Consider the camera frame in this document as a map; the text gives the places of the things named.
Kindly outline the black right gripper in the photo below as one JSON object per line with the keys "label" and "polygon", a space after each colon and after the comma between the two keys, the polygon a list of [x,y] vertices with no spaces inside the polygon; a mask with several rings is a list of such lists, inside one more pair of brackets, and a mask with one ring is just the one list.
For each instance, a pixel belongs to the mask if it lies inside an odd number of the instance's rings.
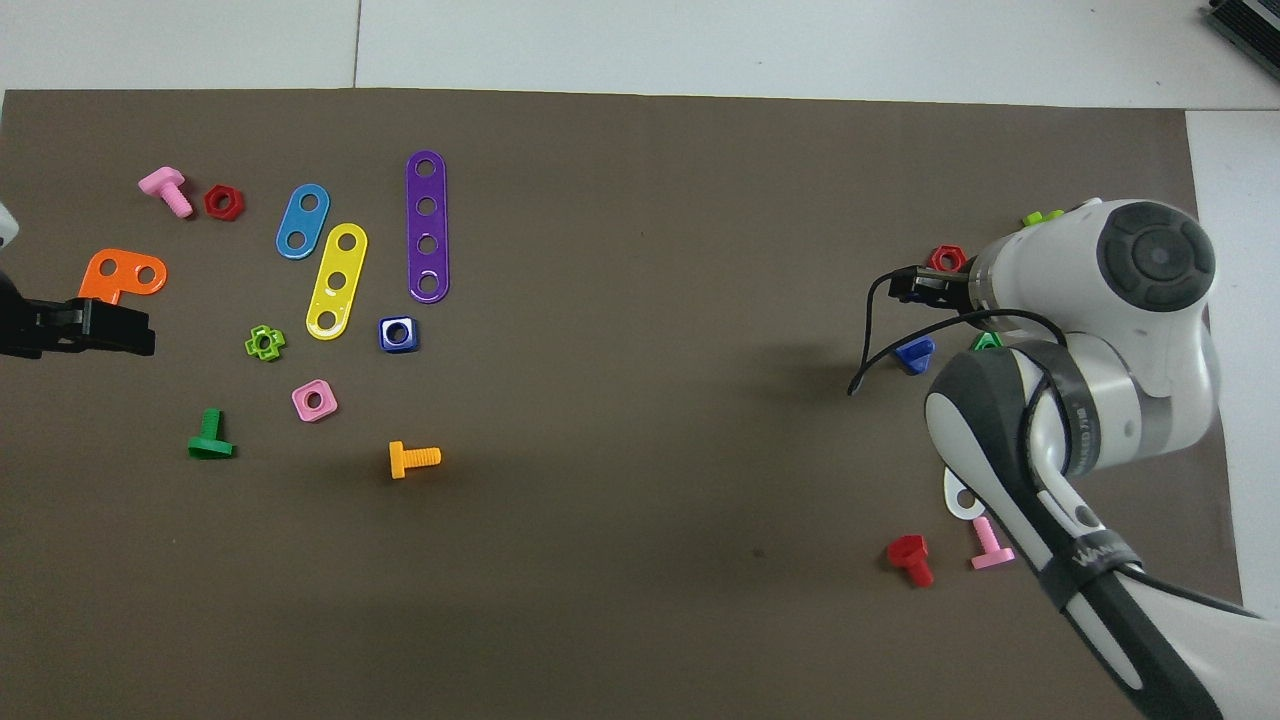
{"label": "black right gripper", "polygon": [[943,272],[928,266],[915,266],[913,274],[893,274],[890,279],[890,297],[901,304],[924,304],[929,307],[973,307],[972,273]]}

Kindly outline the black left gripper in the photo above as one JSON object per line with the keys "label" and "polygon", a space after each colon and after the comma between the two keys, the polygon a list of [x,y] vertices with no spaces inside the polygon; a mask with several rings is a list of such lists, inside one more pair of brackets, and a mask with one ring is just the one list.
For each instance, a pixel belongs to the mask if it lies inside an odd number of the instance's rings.
{"label": "black left gripper", "polygon": [[[86,340],[88,334],[127,334]],[[28,300],[4,295],[1,300],[1,355],[41,359],[46,351],[79,354],[86,350],[155,355],[155,333],[148,333],[148,314],[95,299],[63,302]]]}

